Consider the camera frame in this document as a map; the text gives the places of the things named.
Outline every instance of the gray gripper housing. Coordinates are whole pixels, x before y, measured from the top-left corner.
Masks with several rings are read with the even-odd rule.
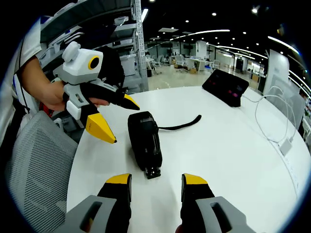
[[[198,199],[206,233],[255,233],[247,224],[246,216],[223,197]]]
[[[89,233],[104,233],[116,199],[88,196],[66,214],[65,223],[55,233],[85,233],[83,226],[93,220]]]

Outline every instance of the white sleeve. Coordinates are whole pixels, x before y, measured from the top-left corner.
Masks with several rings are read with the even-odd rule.
[[[41,51],[40,33],[41,33],[41,26],[39,19],[27,32],[27,34],[25,35],[24,39],[22,40],[19,46],[14,73],[16,73],[20,68],[20,66],[22,66],[25,62],[27,62],[32,56],[36,55],[39,51]]]

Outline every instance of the yellow lens ring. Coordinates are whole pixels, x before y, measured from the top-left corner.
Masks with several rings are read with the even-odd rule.
[[[88,62],[88,69],[95,69],[97,65],[99,64],[99,56],[94,56],[91,58],[91,60]]]

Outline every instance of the black tablet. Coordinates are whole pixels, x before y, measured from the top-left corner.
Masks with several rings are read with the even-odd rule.
[[[216,69],[202,87],[229,106],[240,107],[241,96],[248,85],[248,81]]]

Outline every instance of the white cable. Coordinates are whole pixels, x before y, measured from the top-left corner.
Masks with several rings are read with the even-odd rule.
[[[294,134],[293,134],[293,136],[291,137],[291,141],[292,141],[292,140],[293,140],[293,137],[294,137],[294,135],[295,135],[295,131],[296,131],[296,120],[295,120],[294,111],[293,111],[292,107],[291,107],[284,99],[282,99],[280,96],[276,96],[276,95],[264,95],[264,96],[261,97],[260,100],[257,102],[257,106],[256,106],[256,109],[255,109],[255,119],[256,119],[256,122],[257,122],[257,124],[258,124],[258,126],[259,126],[259,128],[260,128],[260,130],[261,130],[261,132],[262,132],[262,134],[263,134],[269,141],[272,141],[272,142],[275,142],[275,143],[279,143],[280,141],[282,141],[282,140],[286,137],[286,135],[284,135],[284,137],[283,137],[281,140],[275,141],[275,140],[272,140],[272,139],[268,138],[268,137],[266,136],[266,134],[264,133],[264,131],[262,130],[262,128],[261,128],[261,126],[260,126],[260,124],[259,124],[259,122],[258,122],[258,120],[257,120],[257,108],[258,108],[259,102],[260,102],[264,97],[276,97],[276,98],[279,98],[279,99],[282,100],[286,105],[288,105],[288,106],[290,107],[290,109],[291,109],[291,111],[292,111],[292,114],[293,114],[293,116],[294,116],[294,123],[295,123]]]
[[[269,89],[268,93],[269,93],[269,92],[271,91],[271,89],[273,89],[273,88],[279,89],[279,90],[281,91],[282,95],[284,95],[283,90],[282,90],[281,88],[279,88],[278,86],[272,86],[272,87]],[[282,140],[284,140],[284,139],[286,138],[287,129],[288,129],[288,121],[289,121],[289,118],[288,118],[288,106],[289,106],[290,109],[291,109],[291,111],[292,111],[292,114],[293,114],[293,117],[294,117],[294,124],[295,124],[294,134],[293,134],[293,136],[290,138],[290,141],[292,142],[292,140],[293,140],[293,138],[294,138],[294,135],[295,135],[295,133],[296,133],[296,120],[295,120],[295,115],[294,115],[293,108],[286,102],[286,100],[282,99],[280,96],[277,96],[277,95],[264,95],[264,96],[262,96],[262,97],[261,97],[259,100],[257,100],[257,101],[253,101],[253,100],[249,99],[248,97],[246,97],[246,96],[244,96],[244,95],[243,95],[243,97],[245,97],[246,99],[248,99],[249,101],[251,101],[251,102],[253,102],[253,103],[257,103],[256,110],[255,110],[255,119],[256,119],[256,122],[257,122],[257,124],[258,124],[258,126],[259,126],[259,128],[260,128],[260,130],[261,130],[261,132],[262,132],[262,134],[267,138],[267,140],[272,141],[272,142],[275,142],[275,143],[279,143],[280,141],[282,141]],[[258,108],[259,102],[260,102],[263,98],[265,98],[265,97],[277,97],[277,98],[279,98],[280,100],[282,100],[282,101],[285,103],[285,105],[286,105],[286,110],[287,110],[286,131],[285,131],[284,137],[283,137],[281,140],[279,140],[279,141],[275,141],[275,140],[272,140],[272,139],[268,138],[268,137],[266,136],[266,134],[264,133],[264,131],[262,130],[262,128],[261,128],[261,126],[260,126],[260,124],[259,124],[259,122],[258,122],[258,120],[257,120],[257,108]]]
[[[280,89],[280,88],[277,87],[277,86],[272,86],[272,87],[270,88],[270,90],[271,90],[272,88]],[[294,186],[294,190],[295,190],[295,194],[296,194],[296,198],[298,198],[298,187],[299,187],[299,183],[297,182],[297,179],[296,179],[294,173],[292,172],[292,167],[291,167],[289,161],[286,159],[285,156],[283,156],[282,154],[279,153],[279,151],[276,149],[276,147],[275,147],[274,144],[272,143],[272,142],[275,142],[275,143],[278,143],[278,142],[276,142],[276,141],[274,141],[274,140],[268,138],[268,137],[264,134],[264,132],[263,132],[263,130],[262,130],[260,124],[259,124],[258,121],[257,121],[257,115],[256,115],[258,104],[259,104],[259,102],[260,102],[263,98],[265,98],[265,97],[277,97],[277,98],[279,98],[280,100],[282,100],[282,101],[286,104],[286,106],[289,106],[289,107],[290,107],[290,109],[291,109],[291,111],[292,111],[292,114],[293,114],[293,117],[294,117],[295,129],[294,129],[294,134],[293,134],[293,136],[292,136],[291,139],[290,139],[290,141],[292,142],[292,140],[293,140],[293,138],[294,138],[294,135],[295,135],[295,132],[296,132],[296,119],[295,119],[295,115],[294,115],[293,108],[292,108],[285,100],[283,100],[280,96],[277,96],[277,95],[265,95],[265,96],[262,96],[262,97],[261,97],[259,100],[257,100],[257,101],[253,101],[253,100],[249,99],[248,97],[246,97],[246,96],[244,96],[244,95],[242,95],[242,96],[243,96],[244,98],[248,99],[249,101],[253,102],[253,103],[257,103],[256,110],[255,110],[255,119],[256,119],[256,122],[257,122],[257,124],[258,124],[258,126],[259,126],[259,128],[260,128],[260,130],[261,130],[261,132],[262,132],[262,134],[267,138],[267,140],[268,140],[268,142],[271,144],[271,146],[272,146],[272,147],[276,150],[276,152],[280,155],[280,157],[281,157],[281,159],[282,159],[282,161],[283,161],[283,163],[284,163],[284,165],[285,165],[285,167],[286,167],[286,169],[287,169],[287,171],[288,171],[288,173],[289,173],[289,175],[290,175],[290,177],[291,177],[292,184],[293,184],[293,186]],[[288,127],[288,120],[289,120],[289,119],[288,119],[288,107],[287,107],[286,133],[287,133],[287,127]]]

